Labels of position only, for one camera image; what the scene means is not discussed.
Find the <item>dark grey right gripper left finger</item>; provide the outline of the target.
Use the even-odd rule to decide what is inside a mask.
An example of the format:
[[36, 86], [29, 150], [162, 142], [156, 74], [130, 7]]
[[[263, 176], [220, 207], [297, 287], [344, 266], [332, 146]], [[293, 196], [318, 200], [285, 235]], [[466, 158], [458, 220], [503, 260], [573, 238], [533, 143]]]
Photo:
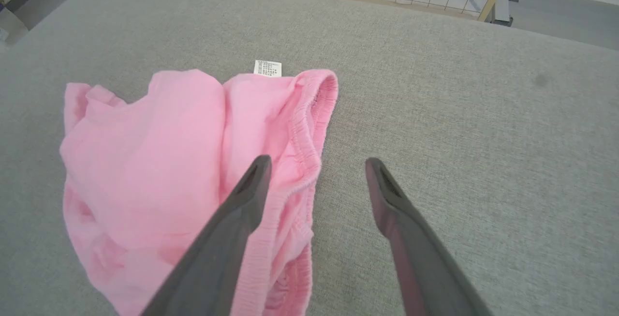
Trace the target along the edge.
[[271, 158], [260, 155], [199, 232], [141, 316], [229, 316], [246, 243], [265, 210]]

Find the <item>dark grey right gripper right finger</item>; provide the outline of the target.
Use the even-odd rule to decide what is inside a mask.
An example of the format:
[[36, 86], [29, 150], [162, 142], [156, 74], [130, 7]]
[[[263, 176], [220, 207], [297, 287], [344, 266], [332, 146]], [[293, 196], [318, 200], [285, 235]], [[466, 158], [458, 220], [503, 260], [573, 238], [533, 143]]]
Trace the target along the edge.
[[371, 157], [365, 173], [374, 221], [390, 243], [405, 316], [492, 316], [385, 164]]

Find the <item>pink garment with elastic waistband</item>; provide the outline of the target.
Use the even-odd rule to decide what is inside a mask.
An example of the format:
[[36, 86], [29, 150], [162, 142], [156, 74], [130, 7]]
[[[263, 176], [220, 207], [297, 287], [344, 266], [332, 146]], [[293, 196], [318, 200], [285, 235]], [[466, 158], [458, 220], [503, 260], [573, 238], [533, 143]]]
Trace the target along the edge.
[[338, 99], [330, 70], [153, 75], [132, 104], [69, 83], [60, 155], [63, 215], [91, 284], [120, 316], [138, 316], [253, 160], [272, 173], [250, 235], [232, 316], [305, 316], [312, 290], [312, 208]]

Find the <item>grey fabric sofa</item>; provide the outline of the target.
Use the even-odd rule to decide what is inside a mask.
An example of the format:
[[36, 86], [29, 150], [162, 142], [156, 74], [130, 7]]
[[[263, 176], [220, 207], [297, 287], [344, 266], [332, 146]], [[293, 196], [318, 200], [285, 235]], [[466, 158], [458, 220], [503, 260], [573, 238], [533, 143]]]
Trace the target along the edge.
[[68, 240], [68, 82], [141, 98], [331, 69], [307, 316], [404, 316], [364, 163], [379, 157], [493, 316], [619, 316], [619, 52], [348, 0], [66, 0], [0, 58], [0, 316], [115, 316]]

